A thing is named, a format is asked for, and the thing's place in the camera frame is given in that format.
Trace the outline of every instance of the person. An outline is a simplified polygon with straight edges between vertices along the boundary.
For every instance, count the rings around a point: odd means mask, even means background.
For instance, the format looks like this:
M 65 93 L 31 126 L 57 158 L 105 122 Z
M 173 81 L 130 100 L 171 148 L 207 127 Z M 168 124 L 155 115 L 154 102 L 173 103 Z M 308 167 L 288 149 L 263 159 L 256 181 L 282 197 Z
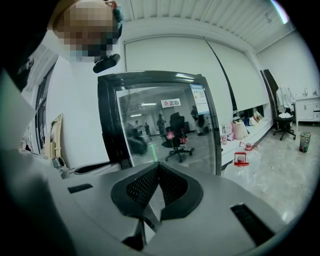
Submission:
M 141 129 L 142 125 L 139 125 L 139 120 L 135 121 L 135 125 L 134 128 L 136 128 L 138 134 L 142 135 L 142 129 Z
M 196 105 L 192 106 L 191 116 L 194 119 L 195 127 L 196 127 L 196 133 L 198 136 L 202 136 L 203 133 L 203 126 L 205 124 L 205 118 L 203 114 L 198 114 L 198 110 Z
M 158 121 L 156 121 L 156 125 L 159 128 L 160 136 L 165 136 L 166 135 L 166 133 L 165 133 L 165 130 L 166 130 L 165 122 L 166 121 L 163 120 L 162 116 L 163 116 L 162 114 L 159 114 L 159 119 L 158 119 Z
M 18 6 L 14 1 L 6 1 L 2 9 L 14 15 L 14 23 L 19 27 L 5 25 L 12 20 L 1 16 L 1 68 L 5 68 L 20 91 L 27 86 L 34 64 L 30 56 L 47 30 L 53 31 L 75 54 L 91 57 L 106 56 L 122 31 L 123 15 L 115 1 L 23 1 Z
M 150 127 L 149 127 L 149 124 L 144 123 L 144 129 L 145 129 L 145 133 L 146 133 L 146 135 L 148 135 L 149 139 L 151 140 L 151 133 L 150 133 Z

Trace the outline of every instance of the black office chair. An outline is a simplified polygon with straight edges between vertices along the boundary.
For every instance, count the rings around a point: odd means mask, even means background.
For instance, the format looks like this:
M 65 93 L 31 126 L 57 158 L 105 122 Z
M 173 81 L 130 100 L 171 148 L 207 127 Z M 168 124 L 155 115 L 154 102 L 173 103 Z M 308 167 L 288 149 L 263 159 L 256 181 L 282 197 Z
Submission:
M 169 153 L 169 155 L 165 158 L 165 161 L 168 161 L 168 158 L 178 155 L 179 163 L 182 163 L 182 158 L 180 153 L 189 153 L 192 156 L 192 152 L 195 150 L 193 147 L 190 150 L 185 150 L 184 148 L 179 148 L 181 145 L 180 138 L 183 137 L 183 130 L 185 128 L 185 117 L 180 116 L 179 112 L 174 113 L 170 116 L 170 126 L 174 133 L 173 139 L 166 139 L 161 145 L 166 148 L 173 148 L 173 150 Z
M 296 139 L 296 135 L 294 134 L 294 130 L 290 126 L 290 123 L 295 120 L 295 112 L 296 112 L 296 105 L 295 104 L 293 104 L 293 111 L 294 112 L 290 113 L 289 109 L 287 108 L 286 112 L 293 115 L 292 117 L 289 117 L 289 118 L 281 118 L 278 116 L 278 113 L 276 113 L 276 117 L 274 118 L 274 120 L 278 123 L 279 129 L 274 130 L 273 135 L 275 135 L 277 133 L 282 133 L 280 141 L 282 141 L 282 139 L 286 133 L 293 135 L 293 140 Z

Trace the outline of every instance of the glass door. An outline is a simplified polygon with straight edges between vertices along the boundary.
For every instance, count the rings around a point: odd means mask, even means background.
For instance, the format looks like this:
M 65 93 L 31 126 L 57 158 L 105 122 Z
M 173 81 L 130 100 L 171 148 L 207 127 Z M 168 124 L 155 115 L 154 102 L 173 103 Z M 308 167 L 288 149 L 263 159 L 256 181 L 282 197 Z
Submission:
M 120 80 L 122 86 L 114 87 L 117 127 L 131 166 L 168 162 L 218 174 L 220 135 L 206 85 L 195 80 L 126 85 L 124 77 Z

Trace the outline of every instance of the drawer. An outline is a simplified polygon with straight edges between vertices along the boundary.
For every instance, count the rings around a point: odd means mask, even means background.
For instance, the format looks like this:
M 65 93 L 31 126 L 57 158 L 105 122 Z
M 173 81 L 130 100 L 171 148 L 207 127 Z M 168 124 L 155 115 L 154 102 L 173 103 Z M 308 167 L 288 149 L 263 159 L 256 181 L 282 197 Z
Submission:
M 313 120 L 314 121 L 320 121 L 320 112 L 314 112 L 313 113 Z
M 313 103 L 313 111 L 320 111 L 320 102 Z

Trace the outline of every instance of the window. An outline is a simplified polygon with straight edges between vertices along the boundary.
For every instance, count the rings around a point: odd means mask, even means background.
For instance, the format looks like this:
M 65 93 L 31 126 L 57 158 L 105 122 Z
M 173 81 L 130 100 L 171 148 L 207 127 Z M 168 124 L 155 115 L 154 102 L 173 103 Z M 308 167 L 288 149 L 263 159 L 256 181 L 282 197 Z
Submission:
M 52 72 L 54 70 L 54 66 L 50 68 L 48 73 L 44 76 L 41 84 L 38 87 L 38 91 L 36 94 L 36 102 L 35 102 L 35 131 L 36 131 L 36 141 L 38 150 L 41 153 L 45 145 L 45 137 L 47 135 L 47 125 L 46 125 L 46 105 L 47 105 L 47 95 L 49 89 L 50 78 Z

